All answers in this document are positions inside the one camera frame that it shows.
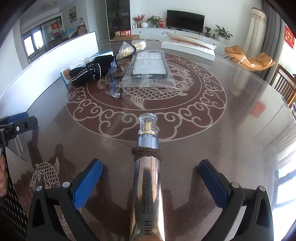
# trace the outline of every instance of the glass table top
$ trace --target glass table top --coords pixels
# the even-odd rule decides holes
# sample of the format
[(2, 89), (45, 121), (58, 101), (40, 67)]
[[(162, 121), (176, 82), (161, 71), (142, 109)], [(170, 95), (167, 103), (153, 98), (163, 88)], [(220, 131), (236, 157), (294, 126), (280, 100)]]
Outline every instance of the glass table top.
[[(121, 44), (103, 43), (99, 49), (117, 53)], [(160, 50), (161, 42), (147, 41), (146, 49)], [(216, 56), (211, 62), (162, 50), (176, 80), (175, 91), (124, 88), (123, 98), (115, 99), (108, 94), (108, 79), (74, 88), (59, 78), (32, 104), (28, 113), (37, 117), (38, 128), (11, 140), (9, 148), (15, 154), (7, 154), (25, 212), (34, 186), (72, 181), (98, 158), (104, 171), (82, 216), (100, 240), (128, 240), (131, 148), (136, 145), (137, 118), (151, 112), (158, 116), (163, 151), (167, 240), (201, 240), (222, 211), (197, 174), (203, 159), (243, 188), (266, 188), (274, 240), (281, 240), (296, 218), (295, 121), (286, 102), (267, 83), (227, 59)], [(119, 61), (123, 70), (129, 61)], [(227, 240), (235, 235), (244, 209)]]

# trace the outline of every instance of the vase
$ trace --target vase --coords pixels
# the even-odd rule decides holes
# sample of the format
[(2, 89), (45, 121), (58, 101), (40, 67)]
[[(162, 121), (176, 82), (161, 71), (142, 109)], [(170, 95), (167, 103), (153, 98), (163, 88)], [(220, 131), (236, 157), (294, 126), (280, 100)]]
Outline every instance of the vase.
[(224, 37), (218, 36), (218, 41), (225, 43), (226, 39)]
[(141, 27), (142, 28), (148, 28), (148, 23), (147, 22), (142, 22)]

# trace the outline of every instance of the potted plant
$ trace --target potted plant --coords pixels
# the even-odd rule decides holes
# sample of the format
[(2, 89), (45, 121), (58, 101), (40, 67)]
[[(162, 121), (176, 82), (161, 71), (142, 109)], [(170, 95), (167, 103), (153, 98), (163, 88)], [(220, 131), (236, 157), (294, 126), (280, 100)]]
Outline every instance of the potted plant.
[(229, 31), (225, 31), (225, 28), (220, 28), (218, 25), (216, 26), (217, 28), (214, 30), (214, 32), (218, 33), (218, 40), (220, 42), (225, 43), (227, 39), (230, 40), (230, 37), (233, 37), (233, 35)]
[(136, 27), (137, 28), (140, 28), (141, 27), (141, 22), (143, 21), (143, 19), (144, 19), (144, 17), (145, 17), (145, 15), (137, 15), (136, 17), (133, 17), (133, 20), (136, 22)]
[(150, 18), (147, 19), (147, 22), (151, 23), (151, 27), (157, 28), (159, 23), (160, 17), (152, 15)]
[(210, 37), (210, 31), (211, 31), (212, 29), (209, 28), (209, 27), (205, 27), (205, 30), (207, 31), (206, 34), (205, 34), (205, 36), (209, 38), (209, 37)]

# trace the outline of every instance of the silver cosmetic tube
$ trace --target silver cosmetic tube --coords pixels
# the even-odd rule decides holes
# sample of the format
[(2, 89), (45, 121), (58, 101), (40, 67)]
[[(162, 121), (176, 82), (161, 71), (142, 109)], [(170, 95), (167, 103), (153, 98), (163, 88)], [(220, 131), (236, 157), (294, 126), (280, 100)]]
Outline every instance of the silver cosmetic tube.
[[(139, 119), (138, 145), (157, 149), (157, 116), (146, 113)], [(160, 161), (152, 156), (135, 163), (130, 241), (165, 241)]]

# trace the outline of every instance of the brown table pattern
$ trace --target brown table pattern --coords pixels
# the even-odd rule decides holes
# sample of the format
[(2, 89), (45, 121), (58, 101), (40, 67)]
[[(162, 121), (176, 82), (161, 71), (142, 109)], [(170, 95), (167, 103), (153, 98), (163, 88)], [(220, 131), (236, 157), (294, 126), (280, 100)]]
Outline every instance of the brown table pattern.
[[(114, 99), (108, 93), (109, 80), (104, 77), (80, 88), (70, 85), (67, 95), (69, 113), (86, 129), (125, 141), (137, 139), (138, 117), (146, 112), (158, 117), (160, 141), (186, 138), (210, 128), (226, 108), (223, 86), (201, 65), (172, 54), (165, 57), (177, 89), (125, 87), (124, 100)], [(119, 61), (123, 71), (130, 60)]]

